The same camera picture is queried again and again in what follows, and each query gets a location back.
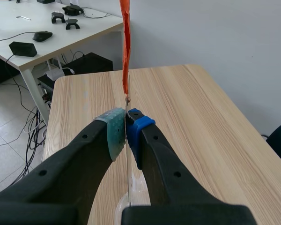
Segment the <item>small black object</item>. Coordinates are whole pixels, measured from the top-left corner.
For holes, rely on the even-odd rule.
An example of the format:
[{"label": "small black object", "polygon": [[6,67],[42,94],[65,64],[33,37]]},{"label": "small black object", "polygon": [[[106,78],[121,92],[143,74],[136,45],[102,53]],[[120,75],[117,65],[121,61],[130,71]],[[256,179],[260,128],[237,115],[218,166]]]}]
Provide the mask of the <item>small black object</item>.
[{"label": "small black object", "polygon": [[66,15],[71,16],[79,15],[80,13],[84,12],[80,6],[73,5],[72,3],[70,6],[63,7],[62,9],[65,11]]},{"label": "small black object", "polygon": [[77,24],[78,20],[76,19],[68,19],[66,20],[66,30],[69,30],[71,26],[75,26],[76,29],[80,29],[80,26]]},{"label": "small black object", "polygon": [[40,32],[36,32],[33,35],[33,40],[37,41],[37,42],[42,42],[47,40],[48,38],[50,38],[53,35],[52,32],[49,31],[40,31]]},{"label": "small black object", "polygon": [[48,3],[55,2],[55,0],[37,0],[37,2],[43,3],[43,4],[48,4]]},{"label": "small black object", "polygon": [[53,13],[51,13],[51,15],[52,15],[51,16],[52,23],[56,23],[56,19],[61,19],[62,23],[66,22],[65,21],[65,17],[64,17],[64,15],[62,13],[53,12]]},{"label": "small black object", "polygon": [[32,43],[14,41],[9,44],[9,47],[14,55],[34,57],[37,54],[37,50]]}]

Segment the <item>light wood tabletop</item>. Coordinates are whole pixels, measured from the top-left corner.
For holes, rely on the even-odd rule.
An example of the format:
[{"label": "light wood tabletop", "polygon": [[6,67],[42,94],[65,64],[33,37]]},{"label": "light wood tabletop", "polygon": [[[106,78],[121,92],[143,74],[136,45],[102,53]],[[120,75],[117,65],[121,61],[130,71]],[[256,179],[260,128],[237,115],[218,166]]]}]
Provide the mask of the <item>light wood tabletop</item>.
[{"label": "light wood tabletop", "polygon": [[[198,65],[133,69],[131,103],[156,121],[178,157],[211,194],[244,204],[259,225],[281,225],[281,160]],[[44,158],[96,116],[125,107],[122,72],[66,76],[55,83]],[[102,180],[89,224],[110,225],[127,192],[125,148]]]}]

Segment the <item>desk leg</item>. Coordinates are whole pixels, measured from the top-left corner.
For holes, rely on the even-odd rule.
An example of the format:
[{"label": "desk leg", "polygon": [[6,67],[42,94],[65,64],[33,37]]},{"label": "desk leg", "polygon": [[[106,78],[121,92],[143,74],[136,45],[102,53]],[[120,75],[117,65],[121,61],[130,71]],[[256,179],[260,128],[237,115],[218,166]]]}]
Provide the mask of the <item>desk leg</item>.
[{"label": "desk leg", "polygon": [[30,91],[30,94],[34,100],[34,102],[36,103],[41,116],[44,119],[44,123],[46,125],[48,125],[48,120],[49,120],[49,112],[48,109],[43,101],[43,98],[41,96],[41,94],[39,93],[39,90],[37,88],[37,84],[33,78],[33,75],[31,73],[31,69],[26,69],[24,71],[20,71],[22,74],[22,77]]}]

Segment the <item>blue gripper pad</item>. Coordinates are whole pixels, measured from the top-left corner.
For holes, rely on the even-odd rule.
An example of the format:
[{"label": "blue gripper pad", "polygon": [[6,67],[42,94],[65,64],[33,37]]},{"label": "blue gripper pad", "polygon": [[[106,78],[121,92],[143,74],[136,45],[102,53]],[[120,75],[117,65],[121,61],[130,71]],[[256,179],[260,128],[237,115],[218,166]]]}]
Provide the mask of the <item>blue gripper pad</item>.
[{"label": "blue gripper pad", "polygon": [[101,120],[107,123],[107,143],[109,154],[113,161],[121,153],[125,145],[125,110],[114,108],[106,111],[94,120]]}]

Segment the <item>clear plastic object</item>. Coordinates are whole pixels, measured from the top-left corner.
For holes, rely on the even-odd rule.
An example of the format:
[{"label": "clear plastic object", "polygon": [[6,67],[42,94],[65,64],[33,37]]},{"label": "clear plastic object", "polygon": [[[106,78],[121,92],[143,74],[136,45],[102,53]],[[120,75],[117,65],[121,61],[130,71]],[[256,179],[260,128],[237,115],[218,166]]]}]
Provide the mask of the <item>clear plastic object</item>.
[{"label": "clear plastic object", "polygon": [[[137,179],[132,173],[131,205],[150,205],[150,198],[144,174],[140,171]],[[115,212],[115,225],[121,225],[122,212],[128,207],[128,192],[120,199]]]}]

